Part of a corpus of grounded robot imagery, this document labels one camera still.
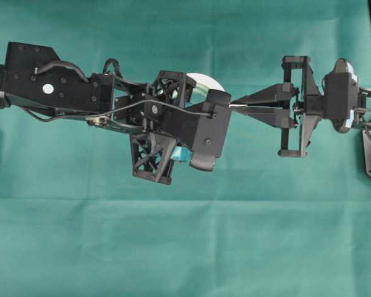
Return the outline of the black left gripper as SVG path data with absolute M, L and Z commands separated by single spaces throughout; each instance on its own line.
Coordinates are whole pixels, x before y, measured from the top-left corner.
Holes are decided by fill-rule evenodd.
M 127 93 L 113 103 L 113 124 L 129 135 L 132 175 L 171 184 L 175 161 L 189 161 L 192 152 L 163 128 L 166 116 L 176 111 L 188 116 L 195 81 L 183 72 L 161 71 L 152 84 L 124 87 Z

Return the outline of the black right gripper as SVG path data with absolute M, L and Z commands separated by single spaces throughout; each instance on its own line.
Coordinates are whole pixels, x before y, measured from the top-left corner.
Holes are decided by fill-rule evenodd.
M 313 130 L 323 116 L 323 96 L 320 93 L 310 67 L 308 56 L 284 56 L 282 62 L 284 81 L 282 84 L 274 84 L 251 95 L 243 96 L 231 102 L 232 105 L 284 105 L 292 97 L 296 98 L 293 105 L 286 103 L 283 108 L 265 106 L 247 106 L 246 113 L 251 118 L 257 119 L 272 127 L 282 128 L 281 148 L 278 155 L 281 157 L 303 158 L 307 156 L 307 147 Z M 291 74 L 294 69 L 302 69 L 301 87 L 294 88 L 291 82 Z M 299 149 L 288 149 L 289 129 L 297 126 L 295 120 L 290 117 L 290 108 L 294 117 L 299 118 Z

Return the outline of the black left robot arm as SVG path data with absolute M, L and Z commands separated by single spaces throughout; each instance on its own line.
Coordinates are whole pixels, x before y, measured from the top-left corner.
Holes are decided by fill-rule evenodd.
M 50 47 L 10 42 L 0 64 L 0 109 L 17 106 L 42 122 L 84 121 L 127 134 L 132 173 L 170 184 L 175 162 L 193 162 L 201 108 L 191 105 L 195 80 L 160 72 L 151 83 L 123 78 L 116 59 L 85 75 Z

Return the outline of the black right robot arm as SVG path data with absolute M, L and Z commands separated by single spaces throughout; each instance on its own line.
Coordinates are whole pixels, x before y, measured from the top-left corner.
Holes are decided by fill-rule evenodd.
M 352 64 L 339 58 L 318 87 L 308 56 L 285 56 L 284 79 L 230 103 L 238 113 L 281 129 L 281 157 L 304 158 L 323 119 L 339 133 L 371 131 L 371 89 L 361 87 Z

